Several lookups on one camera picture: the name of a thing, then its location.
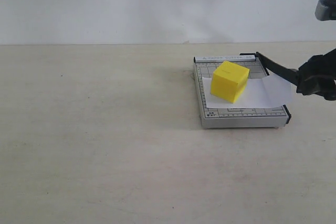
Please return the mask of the grey paper cutter base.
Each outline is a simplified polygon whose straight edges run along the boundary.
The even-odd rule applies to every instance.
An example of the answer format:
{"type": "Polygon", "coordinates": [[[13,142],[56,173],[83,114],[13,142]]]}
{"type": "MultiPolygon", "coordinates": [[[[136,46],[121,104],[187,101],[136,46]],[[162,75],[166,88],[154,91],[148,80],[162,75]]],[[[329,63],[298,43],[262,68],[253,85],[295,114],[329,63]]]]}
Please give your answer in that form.
{"type": "Polygon", "coordinates": [[[250,70],[249,78],[261,79],[269,75],[264,64],[254,54],[238,56],[194,57],[194,80],[202,127],[205,129],[283,127],[291,114],[286,105],[277,108],[223,108],[206,104],[203,78],[211,78],[215,69],[225,60],[250,70]]]}

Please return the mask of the white paper sheet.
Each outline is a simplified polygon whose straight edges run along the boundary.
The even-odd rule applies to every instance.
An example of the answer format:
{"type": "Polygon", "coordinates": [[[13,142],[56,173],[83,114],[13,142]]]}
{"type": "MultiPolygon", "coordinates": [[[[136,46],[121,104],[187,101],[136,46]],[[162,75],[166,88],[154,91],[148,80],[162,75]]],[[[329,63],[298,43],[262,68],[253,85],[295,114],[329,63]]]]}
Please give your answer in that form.
{"type": "Polygon", "coordinates": [[[248,79],[247,86],[235,103],[230,103],[210,93],[211,79],[202,78],[207,108],[215,109],[272,109],[292,101],[291,83],[271,74],[259,79],[248,79]]]}

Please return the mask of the black cutter blade arm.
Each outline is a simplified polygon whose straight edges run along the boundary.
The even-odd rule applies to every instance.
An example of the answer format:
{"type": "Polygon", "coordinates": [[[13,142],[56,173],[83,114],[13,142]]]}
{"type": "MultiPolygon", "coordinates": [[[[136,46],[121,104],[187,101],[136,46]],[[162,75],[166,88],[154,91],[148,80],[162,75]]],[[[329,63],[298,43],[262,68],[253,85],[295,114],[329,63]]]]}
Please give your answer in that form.
{"type": "MultiPolygon", "coordinates": [[[[299,69],[286,68],[259,52],[252,53],[252,55],[258,57],[265,68],[267,68],[274,74],[282,77],[283,79],[289,81],[290,83],[294,84],[296,87],[298,86],[298,83],[301,81],[301,78],[299,76],[299,69]]],[[[319,95],[319,96],[323,97],[327,101],[335,101],[335,95],[319,95]]]]}

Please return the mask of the yellow foam cube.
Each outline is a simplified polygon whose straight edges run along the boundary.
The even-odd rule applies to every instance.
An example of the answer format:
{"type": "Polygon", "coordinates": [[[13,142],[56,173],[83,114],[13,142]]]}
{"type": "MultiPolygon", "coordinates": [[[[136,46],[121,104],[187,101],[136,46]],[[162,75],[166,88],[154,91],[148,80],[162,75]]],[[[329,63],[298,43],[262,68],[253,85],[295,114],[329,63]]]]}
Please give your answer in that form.
{"type": "Polygon", "coordinates": [[[224,61],[213,72],[210,94],[235,103],[245,90],[248,76],[248,68],[224,61]]]}

